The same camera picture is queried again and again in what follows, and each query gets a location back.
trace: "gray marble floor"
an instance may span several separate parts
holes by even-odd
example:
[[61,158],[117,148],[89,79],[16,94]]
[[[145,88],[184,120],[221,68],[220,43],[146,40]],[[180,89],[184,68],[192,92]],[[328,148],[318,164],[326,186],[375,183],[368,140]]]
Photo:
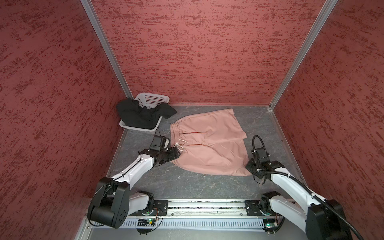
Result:
[[[159,129],[162,135],[170,138],[170,124],[178,119],[198,113],[207,113],[220,109],[232,108],[243,130],[247,133],[244,139],[251,158],[252,137],[260,135],[265,143],[267,151],[271,154],[271,160],[280,161],[285,167],[299,179],[302,174],[296,162],[291,162],[283,148],[276,126],[270,118],[266,107],[247,106],[175,106],[177,114],[169,119],[163,119]],[[148,148],[153,135],[129,130],[119,155],[113,166],[111,176],[119,173],[132,163],[137,152]],[[173,163],[166,163],[154,167],[146,172],[135,184],[132,191],[144,190],[151,192],[155,198],[260,198],[260,195],[272,190],[280,192],[285,197],[288,195],[276,184],[267,180],[264,185],[253,181],[252,176],[221,176],[205,175],[183,170]]]

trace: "black mounting plate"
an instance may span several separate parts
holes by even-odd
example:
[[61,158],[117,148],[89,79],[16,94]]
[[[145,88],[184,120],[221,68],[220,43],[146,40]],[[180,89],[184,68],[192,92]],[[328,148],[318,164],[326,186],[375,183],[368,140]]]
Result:
[[[158,211],[157,215],[158,216],[162,216],[160,209],[163,210],[164,216],[166,216],[167,210],[168,210],[168,200],[156,200],[155,199],[154,207],[157,207],[157,211]],[[143,212],[137,211],[137,212],[132,213],[130,216],[142,216],[142,217],[144,217],[144,216],[156,216],[156,209],[153,209],[153,211],[149,215],[144,215]]]

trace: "metal corner post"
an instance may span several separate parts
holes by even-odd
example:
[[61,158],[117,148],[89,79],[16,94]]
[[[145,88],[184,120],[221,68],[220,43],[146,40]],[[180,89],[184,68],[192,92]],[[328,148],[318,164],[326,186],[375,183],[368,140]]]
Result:
[[296,58],[293,60],[293,63],[291,67],[289,68],[285,78],[283,79],[283,82],[281,83],[279,89],[275,93],[275,96],[273,97],[270,108],[273,110],[279,101],[280,97],[283,95],[284,90],[287,88],[289,82],[291,81],[293,75],[295,74],[297,68],[301,64],[302,60],[304,59],[305,55],[307,54],[308,50],[310,49],[312,43],[316,39],[317,35],[319,34],[321,28],[323,27],[325,21],[327,20],[328,16],[332,12],[332,9],[336,5],[338,0],[326,0],[323,7],[321,8],[319,15],[317,16],[315,22],[312,25],[312,28],[310,29],[307,37],[305,38],[303,44],[301,45],[301,48],[299,52],[296,55]]
[[127,81],[125,80],[125,77],[121,71],[121,68],[119,66],[119,63],[115,57],[115,54],[113,53],[113,50],[111,46],[109,45],[107,36],[105,35],[103,28],[101,27],[101,23],[99,21],[99,18],[96,15],[95,9],[93,8],[93,5],[91,3],[91,0],[80,0],[81,4],[83,5],[85,12],[88,15],[89,20],[91,21],[91,24],[93,26],[93,29],[96,32],[96,35],[98,36],[101,45],[105,51],[105,54],[107,55],[109,62],[112,65],[113,70],[115,71],[116,77],[118,78],[120,85],[125,93],[125,95],[128,98],[133,99],[133,95],[129,89],[129,86],[127,84]]

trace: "pink shorts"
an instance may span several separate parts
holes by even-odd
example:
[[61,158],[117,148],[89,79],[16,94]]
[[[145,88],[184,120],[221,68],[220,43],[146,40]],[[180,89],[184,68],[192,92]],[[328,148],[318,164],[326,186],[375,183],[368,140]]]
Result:
[[182,169],[212,175],[249,176],[248,154],[233,109],[183,117],[171,124],[171,145],[181,155],[173,163]]

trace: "red textured wallpaper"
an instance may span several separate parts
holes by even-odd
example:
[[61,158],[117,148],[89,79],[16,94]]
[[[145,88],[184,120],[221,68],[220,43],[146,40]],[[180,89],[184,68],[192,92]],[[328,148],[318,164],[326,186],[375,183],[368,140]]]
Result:
[[0,19],[1,239],[71,240],[124,94],[79,0],[2,1]]
[[268,105],[324,0],[93,0],[135,96]]
[[275,108],[308,185],[365,239],[384,239],[383,12],[339,0]]

